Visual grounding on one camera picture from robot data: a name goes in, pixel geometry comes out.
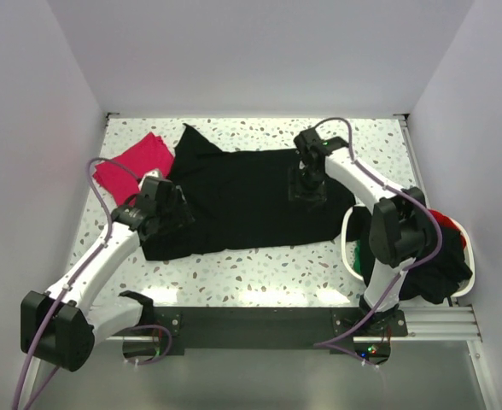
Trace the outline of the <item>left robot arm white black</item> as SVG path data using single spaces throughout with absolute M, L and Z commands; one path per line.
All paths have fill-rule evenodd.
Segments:
M 23 353 L 70 372 L 93 348 L 112 335 L 131 330 L 145 335 L 155 328 L 153 300 L 124 290 L 115 303 L 93 305 L 119 266 L 152 237 L 193 222 L 181 187 L 148 176 L 141 190 L 108 212 L 107 224 L 81 259 L 45 292 L 29 292 L 20 305 Z

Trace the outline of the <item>black t shirt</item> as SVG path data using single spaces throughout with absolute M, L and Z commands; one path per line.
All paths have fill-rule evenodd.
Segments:
M 142 246 L 147 261 L 171 261 L 226 249 L 298 246 L 330 241 L 341 232 L 353 193 L 327 179 L 326 200 L 289 198 L 292 149 L 224 152 L 193 126 L 175 148 L 170 180 L 181 187 L 193 222 Z

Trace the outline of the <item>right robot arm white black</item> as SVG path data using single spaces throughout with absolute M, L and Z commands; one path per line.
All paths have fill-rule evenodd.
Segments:
M 294 138 L 299 164 L 289 171 L 289 199 L 326 202 L 327 179 L 347 187 L 371 213 L 369 246 L 375 257 L 371 279 L 362 295 L 368 307 L 358 315 L 360 330 L 378 335 L 388 326 L 387 311 L 400 301 L 404 277 L 411 269 L 435 258 L 442 232 L 417 187 L 409 189 L 383 177 L 353 156 L 350 143 L 334 137 L 323 140 L 308 128 Z

